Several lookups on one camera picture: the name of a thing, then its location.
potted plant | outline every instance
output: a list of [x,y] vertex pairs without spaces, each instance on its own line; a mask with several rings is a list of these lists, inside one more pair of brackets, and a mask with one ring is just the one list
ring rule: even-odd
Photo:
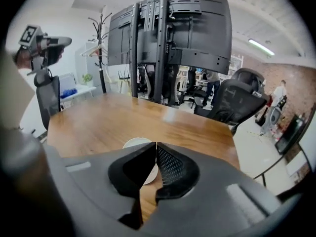
[[82,81],[89,87],[93,87],[93,80],[91,74],[82,75]]

table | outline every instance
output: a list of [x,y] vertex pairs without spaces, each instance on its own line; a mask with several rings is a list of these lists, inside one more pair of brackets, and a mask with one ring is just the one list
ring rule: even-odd
[[[135,137],[186,147],[239,169],[233,136],[226,124],[118,93],[87,99],[52,116],[47,143],[61,157],[75,157],[121,149]],[[155,193],[160,187],[158,175],[140,191],[144,221],[156,207]]]
[[87,85],[76,84],[76,89],[77,89],[76,94],[73,94],[73,95],[65,97],[65,98],[61,98],[60,102],[65,103],[65,102],[71,101],[71,100],[75,99],[76,97],[82,96],[88,92],[92,92],[93,90],[96,89],[96,87],[94,87],[94,86],[89,87]]

fluorescent light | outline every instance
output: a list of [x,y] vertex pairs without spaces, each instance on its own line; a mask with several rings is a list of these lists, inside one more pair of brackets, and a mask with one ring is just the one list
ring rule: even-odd
[[267,49],[265,46],[259,44],[258,42],[254,41],[253,39],[249,39],[249,42],[253,45],[255,45],[256,47],[260,48],[261,50],[267,52],[270,55],[274,55],[275,53],[273,53],[271,50]]

computer screen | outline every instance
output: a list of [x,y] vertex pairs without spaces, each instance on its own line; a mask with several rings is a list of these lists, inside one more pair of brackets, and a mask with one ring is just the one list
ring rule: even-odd
[[[144,32],[148,3],[140,3],[137,63],[157,62],[159,2],[155,3],[155,27]],[[108,65],[130,61],[130,23],[133,6],[111,18]],[[166,60],[170,65],[183,65],[213,70],[227,75],[232,49],[232,23],[227,0],[168,0]]]

metal pole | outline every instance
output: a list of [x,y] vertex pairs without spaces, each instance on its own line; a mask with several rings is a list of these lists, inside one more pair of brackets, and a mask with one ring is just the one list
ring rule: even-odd
[[130,25],[130,41],[131,46],[129,50],[130,55],[130,79],[132,84],[132,96],[138,97],[137,87],[137,39],[138,39],[138,17],[139,17],[139,3],[133,6],[133,14]]
[[160,0],[159,5],[159,23],[158,23],[158,41],[157,41],[157,61],[155,69],[155,91],[154,101],[161,103],[163,72],[165,66],[166,53],[166,21],[167,21],[167,3],[168,0]]
[[[101,14],[100,24],[99,24],[99,27],[98,27],[98,33],[97,33],[97,35],[98,35],[98,44],[102,43],[102,39],[101,39],[101,35],[102,35],[102,17],[103,17],[103,14]],[[103,93],[107,93],[107,89],[105,87],[105,82],[104,82],[103,70],[102,70],[102,49],[101,48],[99,49],[98,54],[99,54],[99,75],[100,75],[100,81],[101,81],[101,86],[102,86],[102,92]]]
[[155,4],[156,0],[147,0],[144,32],[153,31],[155,28]]

